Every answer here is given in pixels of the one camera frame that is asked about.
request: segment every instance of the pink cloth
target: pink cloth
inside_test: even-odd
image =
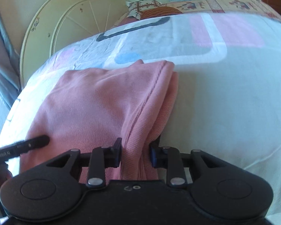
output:
[[[106,169],[110,179],[157,179],[151,167],[149,143],[162,132],[177,95],[178,77],[168,61],[104,70],[67,71],[40,106],[26,139],[42,134],[48,146],[21,155],[26,171],[63,152],[82,153],[112,146],[121,137],[120,168]],[[80,182],[86,181],[83,169]]]

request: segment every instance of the curved headboard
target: curved headboard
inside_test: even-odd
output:
[[[127,10],[125,0],[47,0],[24,37],[21,87],[55,52],[110,29]]]

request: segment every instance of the bed sheet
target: bed sheet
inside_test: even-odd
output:
[[[113,28],[67,46],[29,79],[0,135],[22,140],[45,97],[67,70],[115,69],[168,60],[179,73],[162,146],[201,149],[267,180],[268,215],[281,213],[281,23],[244,13],[196,13]],[[9,161],[13,174],[19,159]]]

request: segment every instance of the curtain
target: curtain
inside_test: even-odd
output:
[[[9,109],[21,92],[19,62],[0,17],[0,98]]]

